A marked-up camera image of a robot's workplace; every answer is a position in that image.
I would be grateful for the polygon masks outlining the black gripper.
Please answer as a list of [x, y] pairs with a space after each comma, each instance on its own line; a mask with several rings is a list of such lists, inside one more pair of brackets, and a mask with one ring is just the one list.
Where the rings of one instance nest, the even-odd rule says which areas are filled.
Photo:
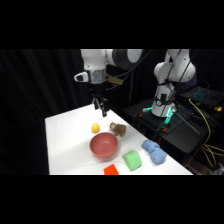
[[[110, 110], [109, 100], [106, 97], [106, 83], [101, 84], [90, 84], [89, 85], [90, 94], [93, 97], [92, 103], [94, 104], [95, 110], [101, 109], [102, 116], [106, 117], [107, 112]], [[102, 97], [101, 102], [99, 102], [97, 97]]]

